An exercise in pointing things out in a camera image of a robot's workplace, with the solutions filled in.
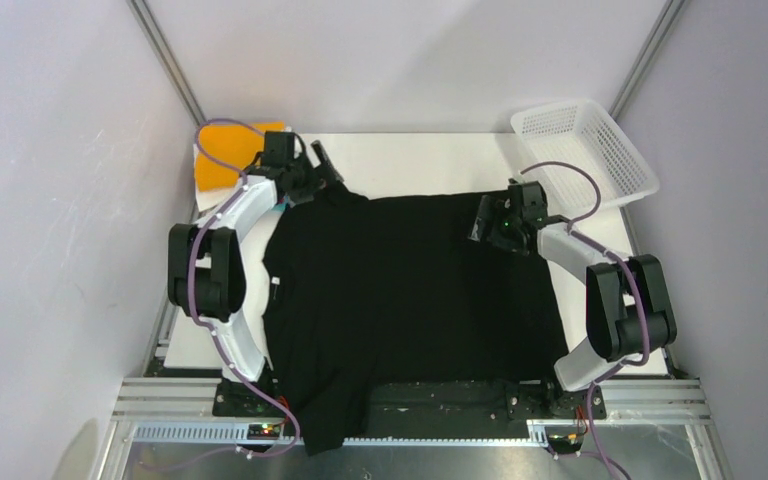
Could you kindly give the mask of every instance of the white basket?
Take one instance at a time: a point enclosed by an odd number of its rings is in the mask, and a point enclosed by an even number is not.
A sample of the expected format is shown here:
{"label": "white basket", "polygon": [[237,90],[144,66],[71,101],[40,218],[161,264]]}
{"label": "white basket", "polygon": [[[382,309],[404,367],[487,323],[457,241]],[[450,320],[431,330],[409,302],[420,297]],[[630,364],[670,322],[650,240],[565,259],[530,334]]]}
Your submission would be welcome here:
{"label": "white basket", "polygon": [[[626,205],[660,187],[658,177],[617,122],[594,101],[571,100],[530,108],[511,117],[511,126],[526,157],[522,168],[550,160],[575,165],[596,180],[602,208]],[[593,208],[593,186],[578,173],[552,166],[526,175],[532,173],[547,195],[558,202],[559,213],[575,216]]]}

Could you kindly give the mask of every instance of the folded orange fabric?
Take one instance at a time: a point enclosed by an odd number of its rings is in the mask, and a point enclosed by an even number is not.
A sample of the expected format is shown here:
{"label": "folded orange fabric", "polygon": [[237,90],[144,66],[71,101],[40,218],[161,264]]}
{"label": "folded orange fabric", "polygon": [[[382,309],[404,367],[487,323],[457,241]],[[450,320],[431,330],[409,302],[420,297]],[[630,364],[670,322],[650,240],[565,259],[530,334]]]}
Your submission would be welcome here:
{"label": "folded orange fabric", "polygon": [[[283,122],[254,123],[261,132],[280,131]],[[225,163],[237,168],[251,165],[254,155],[263,150],[263,137],[240,125],[208,125],[199,137],[204,150]],[[218,188],[233,187],[239,175],[210,161],[199,152],[196,157],[194,174],[196,187],[204,192]]]}

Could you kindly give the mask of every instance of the black cloth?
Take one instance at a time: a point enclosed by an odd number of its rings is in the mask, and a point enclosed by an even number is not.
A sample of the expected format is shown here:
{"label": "black cloth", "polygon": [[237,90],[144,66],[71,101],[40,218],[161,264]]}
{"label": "black cloth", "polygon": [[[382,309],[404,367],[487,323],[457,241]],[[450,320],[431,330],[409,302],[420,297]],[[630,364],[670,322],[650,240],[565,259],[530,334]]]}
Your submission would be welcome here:
{"label": "black cloth", "polygon": [[363,433],[375,385],[540,379],[568,353],[546,262],[467,239],[481,196],[337,185],[281,217],[264,328],[309,454]]}

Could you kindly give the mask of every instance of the gray floor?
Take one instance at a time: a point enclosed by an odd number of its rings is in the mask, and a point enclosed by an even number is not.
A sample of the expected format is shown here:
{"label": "gray floor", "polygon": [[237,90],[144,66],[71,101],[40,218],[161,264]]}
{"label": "gray floor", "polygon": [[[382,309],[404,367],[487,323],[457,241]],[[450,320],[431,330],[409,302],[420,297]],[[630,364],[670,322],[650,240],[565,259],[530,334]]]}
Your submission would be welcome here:
{"label": "gray floor", "polygon": [[[698,479],[684,427],[602,427],[607,453],[635,479]],[[212,446],[148,444],[142,460],[155,465],[186,461]],[[593,450],[590,440],[585,450]],[[219,454],[173,473],[148,473],[136,467],[132,480],[154,479],[610,479],[598,460],[554,461],[537,448],[513,447],[344,447],[307,457],[299,447],[277,458],[248,461]]]}

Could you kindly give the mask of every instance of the metal frame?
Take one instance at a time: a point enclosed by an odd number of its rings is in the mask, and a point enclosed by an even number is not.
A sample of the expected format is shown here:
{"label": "metal frame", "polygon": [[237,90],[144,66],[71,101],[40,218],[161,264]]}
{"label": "metal frame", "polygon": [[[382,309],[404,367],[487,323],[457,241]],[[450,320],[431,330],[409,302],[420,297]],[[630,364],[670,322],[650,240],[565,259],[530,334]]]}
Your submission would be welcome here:
{"label": "metal frame", "polygon": [[[204,113],[149,9],[147,0],[128,0],[128,3],[193,121],[196,124],[203,123]],[[610,114],[615,119],[619,119],[624,113],[686,4],[687,0],[668,0],[664,5],[610,109]],[[632,247],[637,251],[637,237],[631,228],[626,209],[622,209],[622,213]],[[168,302],[164,302],[156,321],[155,335],[149,346],[146,363],[152,357],[165,355],[175,315],[175,309],[169,308]],[[245,435],[240,432],[247,428],[249,423],[280,421],[277,418],[213,417],[211,412],[218,382],[218,379],[203,378],[125,379],[92,478],[121,479],[128,466],[128,454],[134,441],[237,444],[247,441]],[[711,411],[698,380],[609,380],[602,384],[602,392],[608,414],[605,420],[597,420],[597,424],[684,425],[703,480],[732,478],[711,418]],[[575,425],[571,420],[559,419],[531,420],[528,423],[530,440],[419,441],[358,438],[347,439],[347,442],[366,446],[539,447],[545,446],[547,427]]]}

